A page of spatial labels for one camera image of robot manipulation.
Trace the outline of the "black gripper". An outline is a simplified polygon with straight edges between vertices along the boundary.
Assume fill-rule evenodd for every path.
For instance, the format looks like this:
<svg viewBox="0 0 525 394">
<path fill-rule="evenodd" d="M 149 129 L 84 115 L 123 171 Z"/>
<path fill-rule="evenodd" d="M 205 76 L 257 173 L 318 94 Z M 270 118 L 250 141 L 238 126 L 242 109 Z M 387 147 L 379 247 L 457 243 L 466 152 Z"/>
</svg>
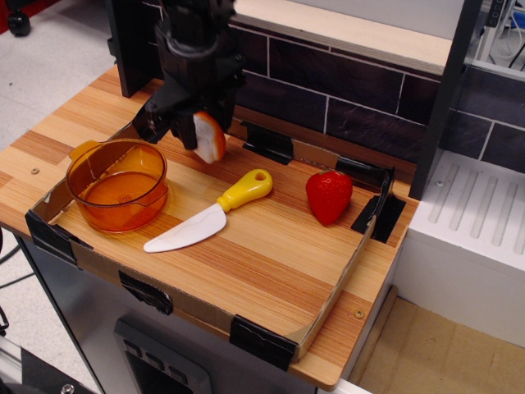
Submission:
<svg viewBox="0 0 525 394">
<path fill-rule="evenodd" d="M 157 144 L 169 130 L 186 150 L 198 147 L 194 114 L 205 112 L 227 131 L 236 91 L 245 83 L 245 56 L 229 28 L 201 46 L 174 39 L 167 25 L 155 28 L 162 86 L 137 112 L 132 125 L 140 139 Z"/>
</svg>

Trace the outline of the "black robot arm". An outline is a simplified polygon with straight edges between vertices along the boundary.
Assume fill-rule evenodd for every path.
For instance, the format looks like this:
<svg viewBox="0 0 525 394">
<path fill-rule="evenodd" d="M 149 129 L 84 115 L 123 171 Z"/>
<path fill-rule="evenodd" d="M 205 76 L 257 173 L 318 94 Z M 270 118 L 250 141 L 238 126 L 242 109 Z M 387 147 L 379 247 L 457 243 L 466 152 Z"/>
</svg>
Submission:
<svg viewBox="0 0 525 394">
<path fill-rule="evenodd" d="M 245 82 L 245 58 L 229 27 L 234 3 L 163 1 L 161 8 L 155 34 L 163 84 L 131 124 L 142 140 L 156 144 L 171 132 L 186 149 L 196 149 L 194 114 L 207 113 L 227 131 Z"/>
</svg>

